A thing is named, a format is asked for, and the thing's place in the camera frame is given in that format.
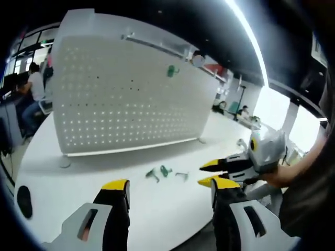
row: black cable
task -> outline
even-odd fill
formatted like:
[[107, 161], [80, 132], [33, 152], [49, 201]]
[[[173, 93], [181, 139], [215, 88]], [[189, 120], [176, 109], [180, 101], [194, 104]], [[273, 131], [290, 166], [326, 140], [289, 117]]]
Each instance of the black cable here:
[[235, 120], [235, 121], [237, 121], [237, 113], [238, 113], [238, 111], [239, 111], [239, 109], [240, 109], [241, 102], [242, 102], [242, 98], [243, 98], [244, 91], [245, 91], [245, 88], [246, 88], [244, 85], [241, 85], [240, 87], [242, 88], [242, 94], [241, 94], [240, 101], [239, 101], [239, 103], [238, 103], [238, 105], [237, 105], [236, 112], [234, 113], [234, 120]]
[[287, 151], [288, 151], [288, 147], [286, 147], [286, 150], [285, 150], [285, 155], [284, 155], [284, 158], [283, 158], [283, 161], [282, 161], [282, 165], [284, 165], [284, 162], [286, 162], [286, 158], [287, 158]]

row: white table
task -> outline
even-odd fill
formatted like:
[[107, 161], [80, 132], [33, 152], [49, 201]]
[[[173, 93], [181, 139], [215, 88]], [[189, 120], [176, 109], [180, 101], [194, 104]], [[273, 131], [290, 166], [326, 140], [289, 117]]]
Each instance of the white table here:
[[246, 127], [250, 128], [251, 130], [261, 128], [261, 126], [259, 124], [255, 123], [255, 122], [252, 122], [249, 119], [246, 119], [246, 118], [242, 117], [241, 115], [237, 115], [237, 119], [238, 119], [238, 122], [241, 125], [246, 126]]
[[[93, 202], [103, 184], [121, 178], [130, 180], [130, 228], [128, 250], [167, 251], [196, 234], [211, 219], [210, 189], [197, 181], [210, 176], [199, 168], [215, 158], [239, 152], [236, 141], [248, 140], [250, 130], [212, 113], [202, 139], [125, 153], [71, 157], [71, 166], [61, 169], [63, 158], [57, 142], [53, 114], [32, 139], [17, 176], [15, 208], [23, 224], [38, 242], [51, 242], [61, 225], [86, 202]], [[168, 178], [159, 172], [172, 168]], [[145, 178], [157, 169], [160, 182]], [[175, 172], [189, 172], [184, 182]], [[25, 185], [31, 193], [33, 215], [25, 219], [16, 202], [17, 190]]]

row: person sitting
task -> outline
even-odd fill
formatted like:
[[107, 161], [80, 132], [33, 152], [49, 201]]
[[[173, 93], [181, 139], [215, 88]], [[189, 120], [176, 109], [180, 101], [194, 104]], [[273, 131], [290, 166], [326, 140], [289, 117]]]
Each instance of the person sitting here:
[[40, 111], [38, 101], [44, 98], [44, 85], [42, 75], [39, 73], [39, 66], [32, 62], [29, 67], [28, 82], [19, 88], [19, 92], [26, 95], [31, 91], [33, 102], [23, 111], [22, 120], [27, 128], [26, 136], [33, 136], [38, 129], [34, 114]]
[[243, 106], [242, 109], [238, 110], [237, 115], [244, 118], [249, 117], [248, 106]]
[[214, 112], [219, 112], [224, 115], [226, 106], [227, 106], [227, 103], [225, 101], [220, 101], [220, 99], [215, 99], [214, 104], [212, 106], [212, 110]]

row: ceiling light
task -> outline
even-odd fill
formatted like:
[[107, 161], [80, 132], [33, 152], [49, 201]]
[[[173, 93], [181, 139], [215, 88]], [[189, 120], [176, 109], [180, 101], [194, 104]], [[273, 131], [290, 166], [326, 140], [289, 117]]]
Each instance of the ceiling light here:
[[236, 17], [240, 20], [243, 28], [245, 29], [251, 43], [252, 46], [255, 50], [256, 56], [258, 58], [260, 67], [261, 67], [261, 71], [262, 71], [262, 75], [263, 75], [263, 79], [264, 79], [264, 86], [265, 87], [269, 87], [269, 82], [267, 79], [267, 73], [266, 73], [266, 68], [265, 68], [265, 63], [263, 60], [263, 56], [262, 56], [262, 52], [261, 49], [257, 43], [257, 39], [254, 35], [254, 33], [252, 32], [252, 29], [248, 23], [248, 21], [246, 20], [243, 12], [240, 10], [240, 8], [237, 6], [237, 4], [235, 3], [234, 0], [225, 0], [226, 3], [228, 4], [228, 6], [232, 9], [232, 11], [234, 12], [234, 14], [236, 15]]

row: green object on panel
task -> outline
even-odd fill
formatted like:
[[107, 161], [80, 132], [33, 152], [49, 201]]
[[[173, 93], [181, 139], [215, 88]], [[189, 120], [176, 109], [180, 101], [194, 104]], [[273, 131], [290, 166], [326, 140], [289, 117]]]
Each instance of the green object on panel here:
[[172, 172], [172, 169], [167, 170], [167, 169], [165, 168], [165, 166], [161, 166], [161, 172], [162, 172], [162, 174], [163, 174], [164, 177], [167, 177], [168, 174], [169, 174], [170, 172]]
[[173, 77], [173, 75], [175, 73], [178, 73], [178, 72], [179, 72], [179, 69], [178, 69], [178, 71], [176, 71], [175, 66], [174, 65], [170, 65], [169, 68], [167, 69], [167, 76], [168, 77]]

